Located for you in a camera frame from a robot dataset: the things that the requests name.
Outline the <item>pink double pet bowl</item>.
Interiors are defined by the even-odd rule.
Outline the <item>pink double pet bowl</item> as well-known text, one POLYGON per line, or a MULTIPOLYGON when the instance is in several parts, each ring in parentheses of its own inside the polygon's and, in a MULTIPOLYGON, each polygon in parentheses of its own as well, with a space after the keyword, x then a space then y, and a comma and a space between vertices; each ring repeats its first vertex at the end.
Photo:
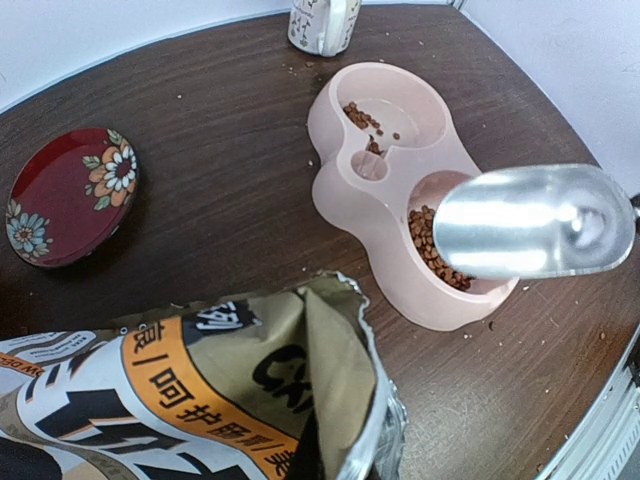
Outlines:
POLYGON ((431 85, 397 66, 352 64, 323 87, 307 126, 321 163, 314 205, 362 243, 378 287, 400 314, 453 331, 486 318, 508 298, 516 279, 476 278, 462 292, 437 278, 413 245, 409 212, 436 209, 451 189, 480 173, 431 85), (381 124, 382 156, 365 151, 367 132, 343 113, 351 101, 381 124))

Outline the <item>metal food scoop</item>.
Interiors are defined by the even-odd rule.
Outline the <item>metal food scoop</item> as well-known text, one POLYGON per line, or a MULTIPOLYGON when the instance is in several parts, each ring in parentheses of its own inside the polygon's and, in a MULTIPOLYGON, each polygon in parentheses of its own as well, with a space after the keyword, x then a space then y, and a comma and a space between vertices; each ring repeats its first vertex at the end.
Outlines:
POLYGON ((639 198, 586 164, 513 167, 453 188, 433 238, 452 268, 485 279, 546 279, 613 270, 639 235, 639 198))

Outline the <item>brown pet food bag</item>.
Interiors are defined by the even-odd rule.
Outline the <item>brown pet food bag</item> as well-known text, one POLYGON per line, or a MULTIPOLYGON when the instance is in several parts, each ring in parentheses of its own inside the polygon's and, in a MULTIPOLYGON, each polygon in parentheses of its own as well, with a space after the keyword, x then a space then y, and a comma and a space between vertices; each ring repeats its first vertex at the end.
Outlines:
POLYGON ((396 479, 407 413, 338 272, 1 344, 5 479, 396 479))

